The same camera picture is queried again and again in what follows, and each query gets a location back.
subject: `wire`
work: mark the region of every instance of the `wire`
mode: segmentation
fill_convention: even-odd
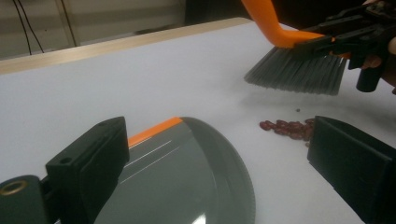
[[[32,49],[30,48],[29,36],[27,36],[26,28],[24,27],[20,10],[18,9],[18,6],[17,6],[17,3],[15,2],[15,0],[12,0],[12,2],[14,2],[14,6],[15,6],[15,8],[18,11],[18,15],[20,16],[20,21],[21,21],[21,24],[22,24],[22,27],[23,27],[23,31],[24,31],[25,37],[26,37],[27,47],[29,48],[30,55],[32,55]]]
[[[35,41],[37,41],[37,44],[38,44],[38,46],[40,47],[41,52],[44,53],[44,50],[43,50],[43,48],[41,47],[40,41],[38,41],[38,38],[37,38],[37,36],[35,35],[35,31],[33,31],[32,25],[30,24],[29,19],[27,18],[27,15],[26,15],[26,12],[25,12],[25,10],[24,10],[24,7],[23,7],[23,5],[22,5],[22,3],[21,3],[21,0],[17,0],[17,1],[18,1],[18,2],[20,3],[20,5],[21,5],[21,8],[22,8],[23,14],[24,14],[24,16],[25,16],[26,22],[27,22],[27,24],[29,25],[30,31],[32,32],[33,36],[35,37]]]

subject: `brush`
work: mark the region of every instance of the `brush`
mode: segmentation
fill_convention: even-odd
[[[247,83],[264,88],[336,95],[348,60],[348,69],[361,68],[369,54],[385,62],[396,36],[396,5],[389,1],[345,9],[304,31],[281,28],[270,0],[242,1],[275,45],[245,75]],[[384,68],[362,69],[357,89],[374,91]]]

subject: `white table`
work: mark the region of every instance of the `white table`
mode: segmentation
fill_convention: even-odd
[[[256,223],[362,223],[308,163],[303,142],[258,124],[321,115],[395,147],[392,87],[381,81],[377,91],[361,93],[355,89],[358,70],[346,71],[335,97],[247,84],[243,76],[271,47],[249,22],[2,75],[0,182],[44,177],[49,159],[104,119],[124,116],[134,135],[187,116],[211,124],[240,153],[256,193]]]

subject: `orange brush handle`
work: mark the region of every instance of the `orange brush handle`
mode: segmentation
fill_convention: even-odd
[[[277,47],[293,48],[296,43],[323,36],[311,32],[282,29],[271,0],[242,0],[242,2],[267,39]]]

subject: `gray brush bristles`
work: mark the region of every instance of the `gray brush bristles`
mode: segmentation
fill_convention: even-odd
[[[336,95],[346,63],[332,55],[300,61],[291,49],[274,47],[245,75],[245,81],[282,91]]]

